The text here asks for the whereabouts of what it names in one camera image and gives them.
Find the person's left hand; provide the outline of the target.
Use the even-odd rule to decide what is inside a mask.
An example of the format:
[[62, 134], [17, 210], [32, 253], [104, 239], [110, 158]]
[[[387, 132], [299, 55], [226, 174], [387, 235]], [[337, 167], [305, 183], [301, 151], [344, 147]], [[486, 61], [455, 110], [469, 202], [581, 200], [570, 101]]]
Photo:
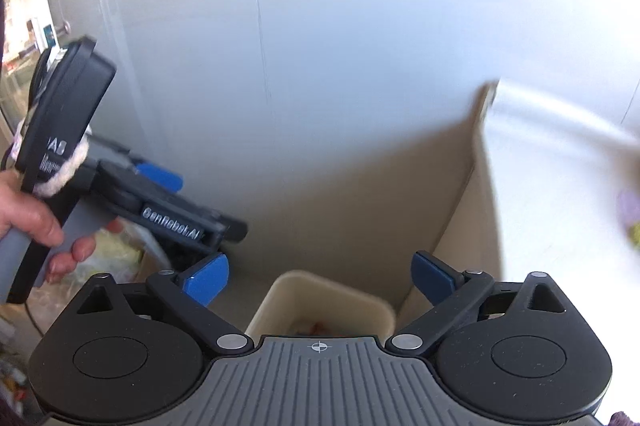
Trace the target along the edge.
[[[63, 229], [51, 210], [31, 194], [21, 191], [21, 177], [15, 171], [1, 172], [1, 238], [17, 230], [40, 245], [58, 247], [64, 241]], [[96, 237], [77, 239], [69, 251], [50, 258], [46, 280], [58, 283], [84, 263], [96, 250]]]

